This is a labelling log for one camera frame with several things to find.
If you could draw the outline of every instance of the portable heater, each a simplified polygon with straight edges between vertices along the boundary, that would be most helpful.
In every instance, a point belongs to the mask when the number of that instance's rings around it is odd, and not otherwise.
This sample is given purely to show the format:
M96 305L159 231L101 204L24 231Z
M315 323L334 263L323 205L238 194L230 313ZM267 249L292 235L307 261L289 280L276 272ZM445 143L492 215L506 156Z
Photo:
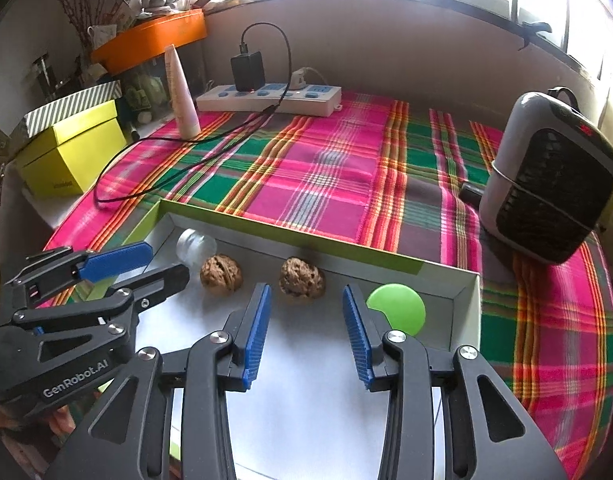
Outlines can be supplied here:
M564 92L571 106L557 99ZM480 202L494 237L547 264L568 260L613 193L613 147L568 88L515 103Z

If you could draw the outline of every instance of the green circle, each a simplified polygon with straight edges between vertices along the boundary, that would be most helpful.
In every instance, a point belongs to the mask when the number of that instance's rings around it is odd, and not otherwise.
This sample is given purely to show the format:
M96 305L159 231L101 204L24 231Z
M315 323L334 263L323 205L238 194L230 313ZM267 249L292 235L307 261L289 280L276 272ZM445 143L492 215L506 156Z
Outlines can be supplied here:
M388 283L376 288L366 306L384 312L394 330L415 336L426 321L426 308L419 294L401 283Z

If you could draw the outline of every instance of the wall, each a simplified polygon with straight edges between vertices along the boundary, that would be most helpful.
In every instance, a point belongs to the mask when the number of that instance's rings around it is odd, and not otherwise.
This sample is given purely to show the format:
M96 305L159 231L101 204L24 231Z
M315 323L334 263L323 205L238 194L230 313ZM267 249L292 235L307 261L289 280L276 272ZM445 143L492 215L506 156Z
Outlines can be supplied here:
M257 21L286 32L294 68L312 66L329 83L416 100L503 128L527 91L568 86L597 123L608 86L590 82L522 38L454 10L409 0L271 0L207 16L203 41L208 76L233 81L230 57L244 27ZM256 27L250 50L261 49L268 81L286 79L286 53L276 31Z
M5 133L44 104L30 69L45 52L58 80L73 71L80 43L62 7L57 0L15 0L0 22L0 127Z

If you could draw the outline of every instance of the walnut shell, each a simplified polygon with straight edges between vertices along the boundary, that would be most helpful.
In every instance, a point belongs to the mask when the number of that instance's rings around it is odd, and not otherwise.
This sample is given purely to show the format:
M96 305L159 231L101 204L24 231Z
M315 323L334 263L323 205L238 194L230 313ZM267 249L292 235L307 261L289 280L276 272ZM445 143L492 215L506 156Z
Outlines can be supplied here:
M293 257L282 265L280 289L294 298L316 300L326 291L326 279L320 269Z
M200 282L216 296L230 296L243 280L239 264L226 254L211 256L200 269Z

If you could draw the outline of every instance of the white power strip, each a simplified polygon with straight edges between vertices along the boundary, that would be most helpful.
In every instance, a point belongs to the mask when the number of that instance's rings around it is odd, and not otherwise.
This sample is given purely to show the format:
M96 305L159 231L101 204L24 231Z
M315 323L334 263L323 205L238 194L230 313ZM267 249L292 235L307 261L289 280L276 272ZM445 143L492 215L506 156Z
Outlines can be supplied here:
M201 112L260 112L277 104L286 85L271 83L254 92L238 92L235 86L217 86L197 98ZM339 106L342 89L339 86L308 85L301 90L289 90L279 112L295 115L328 117Z

